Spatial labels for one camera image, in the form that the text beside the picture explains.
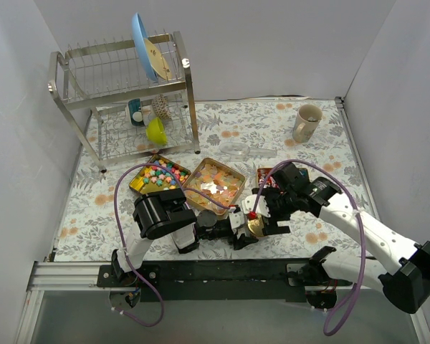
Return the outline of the gold round jar lid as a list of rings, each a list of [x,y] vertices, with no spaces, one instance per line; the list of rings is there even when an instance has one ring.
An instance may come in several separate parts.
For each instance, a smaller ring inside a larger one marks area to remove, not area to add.
[[[247,228],[253,237],[260,238],[265,236],[265,234],[263,233],[264,222],[262,220],[262,217],[249,219],[247,221]]]

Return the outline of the gold tin of lollipops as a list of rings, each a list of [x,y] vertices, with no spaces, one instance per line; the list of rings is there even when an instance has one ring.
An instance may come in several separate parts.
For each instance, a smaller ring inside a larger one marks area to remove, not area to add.
[[[272,168],[258,168],[257,169],[257,185],[261,186],[264,179],[266,178],[266,176],[268,175],[268,173],[272,170]],[[299,168],[300,174],[302,176],[309,176],[309,173],[307,171],[306,168]],[[272,176],[270,176],[265,185],[265,188],[279,188],[278,184],[276,183],[276,181],[273,179]]]

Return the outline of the gold tin of gummy candies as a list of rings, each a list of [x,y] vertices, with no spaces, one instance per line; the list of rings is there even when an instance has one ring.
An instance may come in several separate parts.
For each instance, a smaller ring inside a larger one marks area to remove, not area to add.
[[[242,194],[246,177],[212,158],[204,158],[194,172],[183,183],[189,206],[195,210],[213,211],[218,219],[223,219],[228,210],[217,206],[235,205]]]

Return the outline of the gold tin of star candies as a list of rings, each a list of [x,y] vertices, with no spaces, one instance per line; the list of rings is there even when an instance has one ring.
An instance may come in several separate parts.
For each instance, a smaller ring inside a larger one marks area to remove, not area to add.
[[[129,183],[129,189],[138,194],[174,189],[183,184],[191,171],[176,162],[155,154]]]

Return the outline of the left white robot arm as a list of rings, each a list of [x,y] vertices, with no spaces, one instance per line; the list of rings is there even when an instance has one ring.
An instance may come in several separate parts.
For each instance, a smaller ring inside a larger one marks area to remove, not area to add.
[[[111,265],[113,277],[124,287],[137,281],[145,254],[162,237],[169,235],[181,254],[198,248],[200,239],[227,239],[235,250],[258,242],[248,235],[247,218],[239,206],[228,210],[225,219],[212,210],[196,213],[187,205],[179,188],[142,194],[134,207],[128,233],[123,231],[119,213],[115,211],[121,247],[112,253]]]

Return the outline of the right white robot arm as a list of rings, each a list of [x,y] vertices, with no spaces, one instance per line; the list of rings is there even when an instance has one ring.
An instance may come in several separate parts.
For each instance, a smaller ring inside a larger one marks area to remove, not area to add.
[[[430,241],[420,244],[388,228],[359,209],[343,184],[328,173],[314,181],[306,168],[290,159],[277,164],[268,176],[276,187],[263,183],[254,211],[264,219],[264,235],[282,234],[278,226],[297,212],[306,212],[357,241],[360,256],[324,247],[295,276],[326,285],[345,280],[382,292],[401,311],[414,314],[430,296]]]

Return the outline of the beige ceramic mug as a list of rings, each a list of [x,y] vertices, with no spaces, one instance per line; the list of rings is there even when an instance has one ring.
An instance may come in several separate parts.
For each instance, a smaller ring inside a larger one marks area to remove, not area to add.
[[[304,104],[297,110],[295,125],[292,131],[293,140],[297,143],[306,143],[314,134],[323,118],[322,110],[315,105]]]

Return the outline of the lime green bowl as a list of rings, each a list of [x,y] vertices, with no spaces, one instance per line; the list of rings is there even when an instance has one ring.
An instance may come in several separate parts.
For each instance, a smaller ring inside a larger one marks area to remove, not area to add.
[[[160,118],[152,119],[149,122],[145,133],[149,141],[151,141],[152,143],[155,143],[157,145],[167,144],[167,136]]]

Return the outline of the patterned ceramic cup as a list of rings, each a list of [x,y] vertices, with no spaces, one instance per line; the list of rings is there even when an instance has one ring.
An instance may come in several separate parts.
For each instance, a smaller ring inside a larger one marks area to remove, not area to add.
[[[157,118],[160,118],[161,120],[171,119],[171,114],[168,109],[168,101],[163,94],[159,94],[151,100],[151,107]]]

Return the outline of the floral table mat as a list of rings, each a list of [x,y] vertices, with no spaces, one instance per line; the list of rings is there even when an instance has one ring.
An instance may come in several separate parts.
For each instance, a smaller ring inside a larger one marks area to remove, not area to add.
[[[357,205],[372,211],[366,184],[360,175],[350,139],[332,100],[321,100],[317,106],[323,118],[306,143],[292,139],[300,101],[253,100],[250,102],[200,102],[196,105],[201,152],[181,151],[169,158],[193,170],[204,158],[213,158],[246,177],[244,191],[249,194],[257,185],[257,169],[271,168],[277,162],[297,158],[314,164],[312,177],[327,171],[341,181],[355,198]],[[244,143],[252,148],[276,150],[275,158],[235,157],[222,153],[222,143]],[[108,166],[101,173],[91,158],[83,153],[77,165],[75,181],[67,202],[67,210],[55,242],[56,262],[108,261],[120,246],[115,211],[125,233],[131,222],[136,195],[129,189],[133,178],[130,160]],[[170,237],[156,240],[148,250],[148,260],[271,259],[309,257],[324,246],[332,246],[346,254],[359,254],[360,247],[334,226],[306,213],[292,215],[291,232],[268,236],[235,251],[222,240],[203,240],[199,247],[180,254]]]

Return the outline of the blue white mug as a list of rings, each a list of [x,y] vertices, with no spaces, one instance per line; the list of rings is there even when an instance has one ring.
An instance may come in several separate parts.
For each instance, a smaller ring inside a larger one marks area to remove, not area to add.
[[[142,107],[139,98],[128,101],[126,115],[132,125],[137,127],[144,126]]]

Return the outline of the steel dish rack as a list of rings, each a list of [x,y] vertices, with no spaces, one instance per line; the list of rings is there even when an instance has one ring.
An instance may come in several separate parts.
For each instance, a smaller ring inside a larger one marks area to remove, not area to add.
[[[154,34],[149,40],[169,64],[167,80],[152,81],[146,75],[131,39],[94,42],[49,56],[49,93],[102,173],[112,164],[154,153],[201,152],[190,59],[182,34]],[[164,122],[165,145],[149,141],[146,126],[134,126],[126,115],[128,102],[139,100],[148,124],[154,117],[152,100],[158,95],[166,97],[171,116]]]

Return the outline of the cream floral plate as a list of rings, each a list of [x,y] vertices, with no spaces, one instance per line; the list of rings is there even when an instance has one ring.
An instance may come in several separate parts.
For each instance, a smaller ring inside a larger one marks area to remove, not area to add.
[[[160,78],[169,81],[173,77],[173,75],[166,58],[163,56],[159,48],[154,45],[149,39],[144,39],[144,45],[153,71]]]

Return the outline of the blue plate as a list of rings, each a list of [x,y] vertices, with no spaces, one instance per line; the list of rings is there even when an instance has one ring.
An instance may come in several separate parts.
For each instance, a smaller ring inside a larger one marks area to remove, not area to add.
[[[136,12],[132,16],[131,27],[132,27],[132,37],[135,44],[135,49],[138,54],[138,58],[140,60],[142,68],[144,69],[149,80],[151,80],[152,82],[157,82],[158,77],[151,65],[151,61],[145,46],[145,39],[147,39],[148,36],[138,12]]]

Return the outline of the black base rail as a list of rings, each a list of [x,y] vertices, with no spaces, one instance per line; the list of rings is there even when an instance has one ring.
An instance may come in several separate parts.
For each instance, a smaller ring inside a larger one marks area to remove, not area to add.
[[[228,259],[145,261],[138,269],[166,300],[305,301],[305,290],[328,283],[305,284],[290,276],[306,259]]]

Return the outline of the aluminium frame rail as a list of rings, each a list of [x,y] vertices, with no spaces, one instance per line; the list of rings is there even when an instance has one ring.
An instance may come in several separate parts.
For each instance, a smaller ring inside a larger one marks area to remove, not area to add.
[[[310,308],[313,312],[327,314],[337,303],[336,293],[350,290],[352,287],[349,282],[342,279],[338,282],[328,282],[326,279],[320,278],[303,281],[294,276],[299,270],[290,273],[294,280],[299,280],[305,284],[312,281],[319,284],[327,282],[328,285],[318,290],[306,289],[304,302],[283,299],[287,304],[296,303]],[[111,262],[36,262],[32,267],[27,285],[31,304],[24,308],[24,316],[18,336],[22,337],[24,334],[31,335],[33,333],[36,318],[30,315],[30,312],[39,312],[37,301],[42,298],[43,293],[46,291],[100,290],[125,293],[130,289],[138,289],[144,302],[155,302],[159,299],[156,296],[159,291],[148,283],[138,271],[127,275],[120,282],[117,281],[113,276]]]

